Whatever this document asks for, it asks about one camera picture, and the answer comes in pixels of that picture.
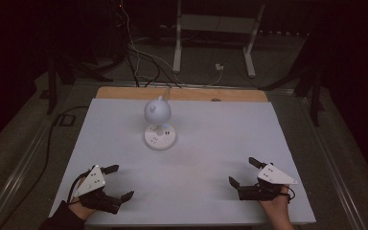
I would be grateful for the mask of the black rectangular floor frame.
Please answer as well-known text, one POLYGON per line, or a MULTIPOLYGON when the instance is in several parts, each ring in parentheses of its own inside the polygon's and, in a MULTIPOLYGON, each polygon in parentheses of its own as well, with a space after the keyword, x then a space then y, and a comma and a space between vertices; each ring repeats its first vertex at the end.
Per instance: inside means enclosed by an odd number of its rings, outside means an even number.
POLYGON ((76 122, 76 116, 70 114, 62 114, 59 116, 58 125, 60 127, 72 127, 76 122))

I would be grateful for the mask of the grey metal stand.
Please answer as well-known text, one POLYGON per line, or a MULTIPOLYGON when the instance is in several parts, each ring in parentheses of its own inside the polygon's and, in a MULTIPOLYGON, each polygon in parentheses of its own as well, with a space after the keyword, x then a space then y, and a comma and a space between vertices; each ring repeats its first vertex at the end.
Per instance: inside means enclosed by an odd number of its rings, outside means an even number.
POLYGON ((182 31, 249 34, 249 41, 242 48, 242 54, 247 76, 249 78, 255 78, 256 71, 251 53, 254 42, 257 38, 264 11, 265 4, 261 3, 256 15, 253 18, 187 14, 182 12, 182 0, 177 0, 176 36, 172 70, 175 73, 179 73, 181 69, 182 31))

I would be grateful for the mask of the person's left hand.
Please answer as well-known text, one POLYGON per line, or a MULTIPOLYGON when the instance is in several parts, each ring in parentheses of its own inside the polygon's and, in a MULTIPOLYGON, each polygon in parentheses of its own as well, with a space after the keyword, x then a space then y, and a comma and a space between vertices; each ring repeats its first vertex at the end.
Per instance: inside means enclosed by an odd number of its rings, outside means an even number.
POLYGON ((80 219, 87 221, 95 212, 95 209, 84 207, 78 197, 73 197, 68 208, 80 219))

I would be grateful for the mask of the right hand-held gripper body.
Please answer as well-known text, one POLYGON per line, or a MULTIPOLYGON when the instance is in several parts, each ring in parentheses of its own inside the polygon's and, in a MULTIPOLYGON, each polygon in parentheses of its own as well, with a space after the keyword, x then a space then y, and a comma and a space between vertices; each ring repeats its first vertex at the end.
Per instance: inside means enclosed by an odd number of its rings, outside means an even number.
POLYGON ((297 184, 294 178, 272 164, 253 163, 253 166, 260 169, 257 175, 258 182, 253 186, 241 186, 240 183, 237 183, 240 200, 273 200, 277 196, 287 195, 282 192, 283 187, 297 184))

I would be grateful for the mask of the person's right hand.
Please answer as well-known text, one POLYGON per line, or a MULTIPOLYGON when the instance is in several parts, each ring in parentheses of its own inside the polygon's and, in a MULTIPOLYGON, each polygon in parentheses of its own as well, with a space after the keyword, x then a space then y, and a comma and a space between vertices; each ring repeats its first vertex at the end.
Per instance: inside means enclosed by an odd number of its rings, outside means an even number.
POLYGON ((288 187, 282 186, 281 194, 272 200, 260 201, 259 204, 271 222, 285 223, 289 221, 288 215, 288 187))

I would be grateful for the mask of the white table mat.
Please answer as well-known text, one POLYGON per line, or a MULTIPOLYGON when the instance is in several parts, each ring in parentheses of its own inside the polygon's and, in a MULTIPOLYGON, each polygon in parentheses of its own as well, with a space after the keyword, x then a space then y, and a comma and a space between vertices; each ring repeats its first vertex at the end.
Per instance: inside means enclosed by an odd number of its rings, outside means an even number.
POLYGON ((177 139, 157 151, 144 142, 147 122, 141 100, 95 99, 83 122, 57 201, 94 165, 120 169, 105 179, 105 192, 132 193, 115 215, 99 212, 97 226, 188 226, 259 224, 258 202, 242 201, 229 184, 257 181, 254 157, 293 178, 299 176, 271 103, 173 101, 177 139))

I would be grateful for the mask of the black stand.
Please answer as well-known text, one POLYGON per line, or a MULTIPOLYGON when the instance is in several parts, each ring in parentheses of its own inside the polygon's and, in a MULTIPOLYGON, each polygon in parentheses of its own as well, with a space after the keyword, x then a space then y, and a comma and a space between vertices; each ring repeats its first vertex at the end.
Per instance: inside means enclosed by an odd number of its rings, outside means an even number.
POLYGON ((48 114, 52 114, 57 106, 58 96, 57 96, 57 78, 60 78, 66 84, 72 84, 75 80, 74 75, 71 72, 71 67, 75 67, 77 70, 82 71, 88 77, 93 78, 96 81, 109 82, 107 79, 100 74, 96 73, 94 70, 89 69, 81 62, 76 61, 74 58, 68 56, 60 51, 53 51, 48 54, 48 91, 47 98, 49 100, 48 104, 48 114))
POLYGON ((321 77, 324 68, 322 45, 320 38, 309 34, 288 74, 273 83, 259 87, 263 91, 272 91, 287 82, 299 80, 293 93, 298 98, 310 94, 310 119, 317 127, 319 126, 321 77))

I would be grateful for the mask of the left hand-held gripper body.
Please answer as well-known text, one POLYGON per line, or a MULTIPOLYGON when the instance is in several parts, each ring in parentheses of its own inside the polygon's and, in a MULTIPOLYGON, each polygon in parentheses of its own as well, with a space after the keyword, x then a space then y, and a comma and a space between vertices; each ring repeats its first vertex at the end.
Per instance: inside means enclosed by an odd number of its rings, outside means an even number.
POLYGON ((74 196, 80 199, 84 207, 116 215, 122 201, 104 192, 106 174, 102 173, 101 168, 95 165, 90 171, 81 175, 84 180, 74 192, 74 196))

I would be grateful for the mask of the metal floor rail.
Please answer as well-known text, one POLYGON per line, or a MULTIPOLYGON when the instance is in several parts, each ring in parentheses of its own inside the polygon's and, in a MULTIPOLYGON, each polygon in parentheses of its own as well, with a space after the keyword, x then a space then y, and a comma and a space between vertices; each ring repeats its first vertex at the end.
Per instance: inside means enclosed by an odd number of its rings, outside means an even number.
POLYGON ((22 155, 16 167, 6 181, 3 190, 0 192, 0 223, 6 213, 6 209, 12 203, 12 199, 21 186, 27 171, 31 167, 37 150, 40 147, 42 140, 45 134, 48 132, 50 126, 51 124, 49 122, 44 122, 39 127, 36 135, 26 148, 25 153, 22 155))
POLYGON ((314 136, 316 142, 320 148, 320 155, 323 158, 325 168, 329 175, 330 180, 333 183, 333 187, 338 196, 339 202, 345 212, 345 215, 350 222, 350 225, 353 230, 367 230, 361 215, 357 210, 357 206, 353 201, 351 193, 348 190, 348 187, 345 181, 342 178, 342 174, 340 173, 334 158, 332 156, 332 152, 321 133, 321 130, 318 126, 314 124, 311 120, 310 115, 310 105, 306 98, 297 98, 297 102, 300 105, 305 120, 308 122, 312 135, 314 136))

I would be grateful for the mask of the white round lamp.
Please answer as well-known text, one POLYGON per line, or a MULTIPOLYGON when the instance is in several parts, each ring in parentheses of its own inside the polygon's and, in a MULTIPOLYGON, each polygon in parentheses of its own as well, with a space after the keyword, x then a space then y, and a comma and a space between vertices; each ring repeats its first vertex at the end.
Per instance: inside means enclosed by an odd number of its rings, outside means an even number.
POLYGON ((172 116, 171 107, 162 96, 149 101, 144 109, 145 120, 151 125, 161 126, 172 116))

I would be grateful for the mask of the white round power strip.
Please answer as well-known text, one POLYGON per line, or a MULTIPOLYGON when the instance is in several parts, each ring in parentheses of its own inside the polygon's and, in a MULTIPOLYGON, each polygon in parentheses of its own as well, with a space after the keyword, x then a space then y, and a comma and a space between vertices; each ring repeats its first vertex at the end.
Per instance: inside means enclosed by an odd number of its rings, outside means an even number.
POLYGON ((176 131, 169 124, 150 125, 145 130, 144 140, 152 150, 167 150, 173 146, 176 140, 176 131))

